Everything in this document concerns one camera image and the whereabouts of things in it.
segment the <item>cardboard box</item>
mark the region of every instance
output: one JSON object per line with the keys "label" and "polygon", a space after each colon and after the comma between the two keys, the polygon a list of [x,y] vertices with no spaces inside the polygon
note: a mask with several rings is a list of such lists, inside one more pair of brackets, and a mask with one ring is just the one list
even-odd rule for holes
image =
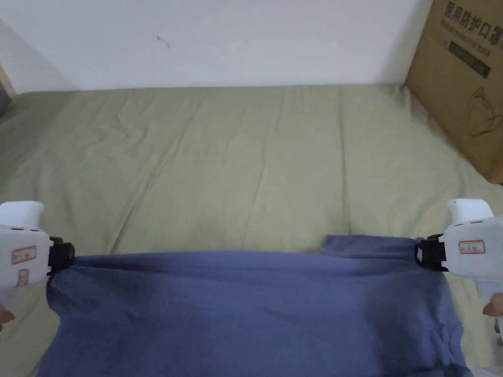
{"label": "cardboard box", "polygon": [[434,0],[406,84],[475,168],[503,183],[503,1]]}

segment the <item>label sticker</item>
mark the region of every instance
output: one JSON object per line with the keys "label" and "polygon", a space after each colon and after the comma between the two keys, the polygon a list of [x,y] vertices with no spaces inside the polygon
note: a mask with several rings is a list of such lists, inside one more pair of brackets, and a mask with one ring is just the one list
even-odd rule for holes
{"label": "label sticker", "polygon": [[37,247],[30,246],[12,252],[12,264],[18,264],[37,257]]}
{"label": "label sticker", "polygon": [[25,269],[20,269],[18,273],[18,285],[16,287],[24,287],[28,285],[28,280],[30,277],[30,270],[25,268]]}
{"label": "label sticker", "polygon": [[461,241],[459,252],[461,254],[483,254],[485,253],[484,241]]}

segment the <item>hand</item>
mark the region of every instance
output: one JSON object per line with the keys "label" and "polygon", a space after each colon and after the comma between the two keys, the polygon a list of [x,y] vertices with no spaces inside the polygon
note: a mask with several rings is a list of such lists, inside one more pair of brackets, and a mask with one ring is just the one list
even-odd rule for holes
{"label": "hand", "polygon": [[9,312],[7,309],[4,308],[2,304],[0,304],[0,331],[4,329],[2,326],[3,323],[7,323],[9,321],[12,321],[13,319],[14,314]]}
{"label": "hand", "polygon": [[[496,293],[492,295],[491,301],[484,307],[483,314],[490,317],[503,316],[503,293]],[[494,323],[494,330],[499,334],[498,322]],[[503,340],[498,339],[498,346],[503,347]]]}

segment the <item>black clip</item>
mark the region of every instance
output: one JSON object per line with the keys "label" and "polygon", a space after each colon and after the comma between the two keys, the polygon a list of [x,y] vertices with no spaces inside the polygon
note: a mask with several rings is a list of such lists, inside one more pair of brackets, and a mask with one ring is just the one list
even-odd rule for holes
{"label": "black clip", "polygon": [[445,262],[445,245],[443,242],[439,241],[439,237],[442,234],[436,234],[434,236],[428,237],[426,240],[421,240],[419,245],[415,248],[415,261],[423,268],[427,268],[433,271],[444,271],[449,270],[442,266],[442,262]]}

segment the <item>bed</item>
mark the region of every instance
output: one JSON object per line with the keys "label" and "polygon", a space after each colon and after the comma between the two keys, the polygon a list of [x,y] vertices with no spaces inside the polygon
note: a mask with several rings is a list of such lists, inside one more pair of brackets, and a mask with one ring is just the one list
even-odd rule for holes
{"label": "bed", "polygon": [[[399,85],[27,93],[0,119],[0,177],[0,201],[42,201],[42,228],[78,255],[428,236],[448,226],[452,198],[503,214],[503,187]],[[469,366],[495,363],[474,284],[448,279]],[[20,290],[15,313],[0,365],[27,376],[58,319],[43,285]]]}

